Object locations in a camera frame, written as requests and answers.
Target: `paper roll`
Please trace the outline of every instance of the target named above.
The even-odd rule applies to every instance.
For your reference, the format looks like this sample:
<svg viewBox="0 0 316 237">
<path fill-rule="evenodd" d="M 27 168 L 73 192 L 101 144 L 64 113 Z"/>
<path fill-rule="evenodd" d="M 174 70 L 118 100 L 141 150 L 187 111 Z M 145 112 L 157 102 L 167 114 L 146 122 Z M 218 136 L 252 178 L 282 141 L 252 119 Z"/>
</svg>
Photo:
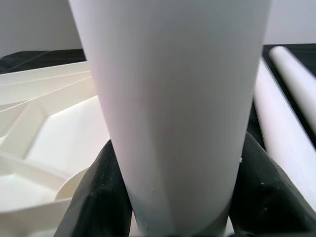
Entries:
<svg viewBox="0 0 316 237">
<path fill-rule="evenodd" d="M 270 1 L 70 4 L 140 230 L 223 234 Z"/>
<path fill-rule="evenodd" d="M 316 134 L 315 76 L 285 47 L 274 47 L 270 57 Z"/>
<path fill-rule="evenodd" d="M 263 60 L 254 100 L 267 152 L 316 211 L 316 151 Z"/>
</svg>

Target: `white cylinder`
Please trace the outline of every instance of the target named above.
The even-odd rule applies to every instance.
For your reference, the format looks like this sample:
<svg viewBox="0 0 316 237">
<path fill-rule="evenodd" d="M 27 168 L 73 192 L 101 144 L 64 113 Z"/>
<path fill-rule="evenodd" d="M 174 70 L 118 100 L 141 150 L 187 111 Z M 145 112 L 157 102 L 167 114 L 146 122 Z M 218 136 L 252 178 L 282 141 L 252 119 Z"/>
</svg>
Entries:
<svg viewBox="0 0 316 237">
<path fill-rule="evenodd" d="M 70 4 L 140 230 L 224 230 L 270 1 Z"/>
<path fill-rule="evenodd" d="M 285 47 L 274 47 L 270 57 L 316 134 L 316 78 Z"/>
<path fill-rule="evenodd" d="M 316 151 L 263 61 L 254 100 L 268 154 L 316 211 Z"/>
</svg>

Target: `gray wall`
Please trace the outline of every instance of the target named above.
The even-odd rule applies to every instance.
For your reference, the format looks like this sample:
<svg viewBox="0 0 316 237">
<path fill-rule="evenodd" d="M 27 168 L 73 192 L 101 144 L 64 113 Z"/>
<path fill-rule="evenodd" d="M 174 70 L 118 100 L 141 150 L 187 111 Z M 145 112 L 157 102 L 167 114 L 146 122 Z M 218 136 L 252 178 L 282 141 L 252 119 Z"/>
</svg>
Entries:
<svg viewBox="0 0 316 237">
<path fill-rule="evenodd" d="M 316 0 L 273 0 L 265 44 L 316 43 Z M 0 0 L 0 57 L 81 48 L 67 0 Z"/>
</svg>

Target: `white pipe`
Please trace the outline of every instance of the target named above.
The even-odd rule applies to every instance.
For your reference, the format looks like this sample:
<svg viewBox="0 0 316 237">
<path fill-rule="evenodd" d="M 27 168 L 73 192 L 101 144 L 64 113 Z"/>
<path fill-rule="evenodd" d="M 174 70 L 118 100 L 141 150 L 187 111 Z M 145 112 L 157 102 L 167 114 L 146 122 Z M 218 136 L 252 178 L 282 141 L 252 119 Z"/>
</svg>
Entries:
<svg viewBox="0 0 316 237">
<path fill-rule="evenodd" d="M 316 134 L 316 78 L 285 47 L 274 47 L 270 57 Z"/>
<path fill-rule="evenodd" d="M 316 151 L 263 61 L 254 100 L 267 152 L 316 211 Z"/>
<path fill-rule="evenodd" d="M 70 5 L 141 231 L 223 234 L 270 1 Z"/>
</svg>

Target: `white tube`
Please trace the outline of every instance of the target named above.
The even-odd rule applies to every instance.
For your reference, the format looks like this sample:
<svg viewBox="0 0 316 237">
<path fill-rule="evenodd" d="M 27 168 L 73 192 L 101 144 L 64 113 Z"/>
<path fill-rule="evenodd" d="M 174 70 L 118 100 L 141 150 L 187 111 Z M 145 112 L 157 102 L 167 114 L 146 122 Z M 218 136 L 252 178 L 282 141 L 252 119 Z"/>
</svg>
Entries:
<svg viewBox="0 0 316 237">
<path fill-rule="evenodd" d="M 140 230 L 223 234 L 270 1 L 70 4 Z"/>
<path fill-rule="evenodd" d="M 263 61 L 254 100 L 267 152 L 316 211 L 316 151 Z"/>
<path fill-rule="evenodd" d="M 285 47 L 274 47 L 270 57 L 316 134 L 316 78 Z"/>
</svg>

